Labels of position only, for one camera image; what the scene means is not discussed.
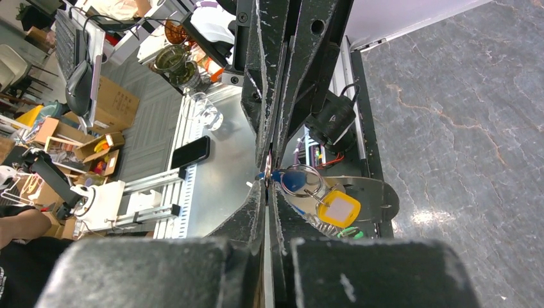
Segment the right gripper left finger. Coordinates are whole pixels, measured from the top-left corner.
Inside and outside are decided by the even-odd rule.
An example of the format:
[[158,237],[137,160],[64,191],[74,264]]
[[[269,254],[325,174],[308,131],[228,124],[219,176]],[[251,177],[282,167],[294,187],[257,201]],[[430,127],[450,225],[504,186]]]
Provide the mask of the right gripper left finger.
[[266,185],[206,237],[85,238],[60,257],[38,307],[263,307]]

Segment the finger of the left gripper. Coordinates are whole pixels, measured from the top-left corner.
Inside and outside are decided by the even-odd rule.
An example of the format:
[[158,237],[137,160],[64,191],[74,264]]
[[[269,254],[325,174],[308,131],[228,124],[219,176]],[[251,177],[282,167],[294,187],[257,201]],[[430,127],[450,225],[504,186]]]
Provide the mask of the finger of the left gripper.
[[323,108],[352,6],[353,1],[300,1],[296,7],[275,121],[275,169],[290,139]]
[[255,165],[278,167],[278,113],[289,1],[252,1],[241,106],[255,134]]

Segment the person forearm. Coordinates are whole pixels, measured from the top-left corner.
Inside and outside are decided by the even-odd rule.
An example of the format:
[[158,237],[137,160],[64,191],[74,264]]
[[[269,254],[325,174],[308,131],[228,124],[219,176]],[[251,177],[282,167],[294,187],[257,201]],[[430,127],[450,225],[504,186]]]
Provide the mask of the person forearm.
[[43,236],[51,228],[51,220],[37,209],[26,209],[15,216],[1,218],[1,248],[13,240],[25,241]]

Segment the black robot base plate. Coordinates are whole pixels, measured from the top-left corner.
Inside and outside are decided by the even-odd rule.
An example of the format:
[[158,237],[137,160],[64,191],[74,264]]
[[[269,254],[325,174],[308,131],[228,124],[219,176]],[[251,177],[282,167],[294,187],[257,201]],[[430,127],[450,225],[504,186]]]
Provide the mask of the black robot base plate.
[[327,91],[320,112],[305,122],[308,137],[322,149],[326,175],[364,176],[384,180],[375,132],[367,140],[364,124],[373,120],[364,111],[371,111],[362,61],[355,59],[358,51],[341,52],[338,69],[343,70],[346,85],[338,85],[340,95]]

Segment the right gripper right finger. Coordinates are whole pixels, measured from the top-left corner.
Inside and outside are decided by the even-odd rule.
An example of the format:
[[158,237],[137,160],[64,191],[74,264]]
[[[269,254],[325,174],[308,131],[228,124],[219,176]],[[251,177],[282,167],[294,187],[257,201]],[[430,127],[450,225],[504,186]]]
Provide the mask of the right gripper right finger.
[[430,239],[331,239],[270,187],[276,307],[478,307],[468,273],[447,244]]

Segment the yellow tagged key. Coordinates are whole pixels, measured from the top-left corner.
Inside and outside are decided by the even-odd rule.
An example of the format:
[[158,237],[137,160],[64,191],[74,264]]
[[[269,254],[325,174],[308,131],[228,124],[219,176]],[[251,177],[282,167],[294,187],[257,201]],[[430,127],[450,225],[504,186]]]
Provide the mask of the yellow tagged key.
[[357,219],[361,203],[340,189],[333,187],[317,197],[316,214],[319,220],[335,227],[347,228]]

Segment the blue tagged key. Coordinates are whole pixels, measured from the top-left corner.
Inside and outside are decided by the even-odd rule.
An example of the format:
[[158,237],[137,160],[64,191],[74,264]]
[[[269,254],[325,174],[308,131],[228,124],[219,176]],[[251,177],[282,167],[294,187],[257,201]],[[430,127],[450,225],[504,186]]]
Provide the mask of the blue tagged key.
[[272,183],[277,182],[280,184],[280,187],[285,193],[303,198],[307,196],[307,193],[304,191],[304,187],[307,184],[306,178],[306,172],[279,169],[271,172],[270,179],[265,182],[265,187],[270,189],[272,187]]

